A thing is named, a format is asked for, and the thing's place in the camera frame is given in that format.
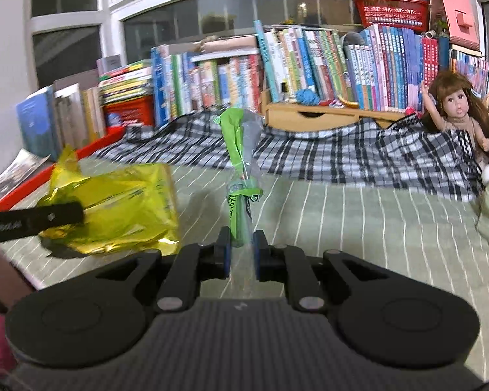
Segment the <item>yellow snack bag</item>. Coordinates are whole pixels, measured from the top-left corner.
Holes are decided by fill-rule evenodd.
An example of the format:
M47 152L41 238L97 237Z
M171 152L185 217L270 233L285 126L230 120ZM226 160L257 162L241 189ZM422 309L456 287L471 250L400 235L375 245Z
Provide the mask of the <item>yellow snack bag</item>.
M179 250L175 187L166 164L132 164L87 176L74 149L65 147L53 168L48 192L37 205L72 201L82 205L83 223L38 234L43 247L56 258L144 250L171 255Z

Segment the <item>green clear plastic wrapper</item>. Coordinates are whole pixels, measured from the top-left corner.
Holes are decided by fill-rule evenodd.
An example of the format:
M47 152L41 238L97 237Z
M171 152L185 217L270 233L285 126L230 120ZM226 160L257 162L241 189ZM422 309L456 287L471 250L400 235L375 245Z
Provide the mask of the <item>green clear plastic wrapper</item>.
M235 297L249 298L255 282L251 205L263 195L259 166L253 155L263 131L263 121L248 109L228 108L220 116L220 126L233 168L227 185L232 244L231 292Z

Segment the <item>leaning books at left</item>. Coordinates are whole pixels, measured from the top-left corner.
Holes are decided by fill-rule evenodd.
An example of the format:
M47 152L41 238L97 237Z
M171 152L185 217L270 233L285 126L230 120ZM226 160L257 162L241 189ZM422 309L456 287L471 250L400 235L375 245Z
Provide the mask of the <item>leaning books at left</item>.
M23 148L56 161L64 147L81 149L107 135L98 87L43 87L16 104Z

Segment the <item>stack of flat books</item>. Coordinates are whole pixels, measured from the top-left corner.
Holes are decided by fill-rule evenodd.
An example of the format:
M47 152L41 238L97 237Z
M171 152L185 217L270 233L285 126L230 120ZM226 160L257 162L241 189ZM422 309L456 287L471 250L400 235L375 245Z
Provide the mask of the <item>stack of flat books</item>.
M125 102L152 93L153 70L150 59L114 69L99 79L99 94L104 105Z

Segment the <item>row of upright books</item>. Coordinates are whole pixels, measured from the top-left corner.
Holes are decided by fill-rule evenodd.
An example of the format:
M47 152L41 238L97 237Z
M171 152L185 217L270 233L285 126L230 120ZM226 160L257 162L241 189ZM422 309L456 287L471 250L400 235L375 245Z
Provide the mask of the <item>row of upright books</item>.
M372 111L422 111L420 83L442 70L467 77L473 93L489 93L489 61L433 32L372 25L340 35L334 29L255 23L252 35L217 36L151 50L154 124L206 109L237 107L263 113L271 102L298 104L311 89L324 106Z

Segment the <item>red basket on books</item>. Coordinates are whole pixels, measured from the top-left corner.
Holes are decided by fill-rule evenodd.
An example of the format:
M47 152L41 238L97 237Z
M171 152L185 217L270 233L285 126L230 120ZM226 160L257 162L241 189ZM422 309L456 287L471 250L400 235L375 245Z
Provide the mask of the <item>red basket on books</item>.
M363 26L406 27L425 32L429 4L426 0L354 0Z

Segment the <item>wooden drawer organizer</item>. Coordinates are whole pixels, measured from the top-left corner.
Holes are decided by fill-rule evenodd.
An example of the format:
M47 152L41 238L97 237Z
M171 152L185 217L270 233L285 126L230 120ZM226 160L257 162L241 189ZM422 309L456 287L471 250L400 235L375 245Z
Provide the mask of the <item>wooden drawer organizer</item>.
M361 118L372 118L379 126L387 128L405 116L394 111L274 103L268 90L261 92L261 104L266 125L288 132L320 132L357 123Z

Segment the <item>green checked bed sheet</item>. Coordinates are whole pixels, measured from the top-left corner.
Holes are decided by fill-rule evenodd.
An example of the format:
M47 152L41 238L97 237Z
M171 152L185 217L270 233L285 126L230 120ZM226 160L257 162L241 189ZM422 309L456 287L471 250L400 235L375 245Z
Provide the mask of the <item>green checked bed sheet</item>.
M209 243L228 224L229 170L171 166L182 243ZM476 229L475 203L377 188L292 180L262 174L264 195L252 203L255 229L272 244L309 255L338 249L447 290L477 311L481 332L467 366L489 380L489 243ZM38 238L0 244L35 288L56 284L123 257L55 259Z

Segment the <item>red plastic basket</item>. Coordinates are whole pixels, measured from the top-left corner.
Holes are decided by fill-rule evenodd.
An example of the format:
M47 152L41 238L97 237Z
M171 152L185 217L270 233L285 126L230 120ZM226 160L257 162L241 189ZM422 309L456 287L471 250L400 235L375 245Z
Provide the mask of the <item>red plastic basket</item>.
M154 98L151 95L103 106L108 127L134 123L154 126Z

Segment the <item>black white plaid blanket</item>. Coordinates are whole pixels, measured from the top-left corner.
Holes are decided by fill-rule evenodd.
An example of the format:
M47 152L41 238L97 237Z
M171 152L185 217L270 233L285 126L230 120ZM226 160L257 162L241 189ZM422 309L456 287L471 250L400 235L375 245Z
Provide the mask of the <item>black white plaid blanket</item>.
M95 152L116 163L231 168L218 117L179 117L158 132L129 133ZM483 189L467 132L430 133L418 117L388 128L371 118L320 132L264 127L253 155L259 169L292 179L356 187L390 187L472 201Z

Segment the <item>blue yarn ball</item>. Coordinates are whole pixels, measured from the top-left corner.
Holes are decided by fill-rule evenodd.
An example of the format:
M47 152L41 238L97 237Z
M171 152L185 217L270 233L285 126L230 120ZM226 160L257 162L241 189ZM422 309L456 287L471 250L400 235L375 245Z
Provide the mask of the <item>blue yarn ball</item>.
M305 106L318 106L320 104L320 97L311 89L298 90L295 98L298 104Z

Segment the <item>brown haired doll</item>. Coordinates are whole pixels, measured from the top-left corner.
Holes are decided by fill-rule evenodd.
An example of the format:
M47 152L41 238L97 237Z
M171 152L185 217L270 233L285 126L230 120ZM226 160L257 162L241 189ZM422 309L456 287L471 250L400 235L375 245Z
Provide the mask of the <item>brown haired doll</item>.
M465 131L481 169L489 164L489 112L466 76L441 71L421 82L422 123L430 132Z

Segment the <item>pink box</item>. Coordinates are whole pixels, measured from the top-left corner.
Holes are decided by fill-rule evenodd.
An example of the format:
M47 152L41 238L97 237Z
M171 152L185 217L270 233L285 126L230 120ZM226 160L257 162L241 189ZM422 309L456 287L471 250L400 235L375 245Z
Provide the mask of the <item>pink box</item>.
M446 34L451 44L480 49L477 22L470 0L430 0L429 29Z

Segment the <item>red bed rail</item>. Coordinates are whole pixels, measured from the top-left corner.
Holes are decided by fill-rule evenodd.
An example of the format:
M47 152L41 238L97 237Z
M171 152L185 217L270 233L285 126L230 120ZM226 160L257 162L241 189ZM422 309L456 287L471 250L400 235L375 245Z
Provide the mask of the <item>red bed rail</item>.
M90 156L96 151L113 144L120 140L125 132L123 126L108 127L108 133L106 136L97 139L92 144L83 147L76 151L77 159L81 160L85 157ZM51 177L54 164L49 164L47 167L38 170L35 174L31 175L19 187L12 190L11 193L6 195L3 199L0 199L0 212L10 210L14 205L16 205L21 200L25 199L31 193L37 190L45 184Z

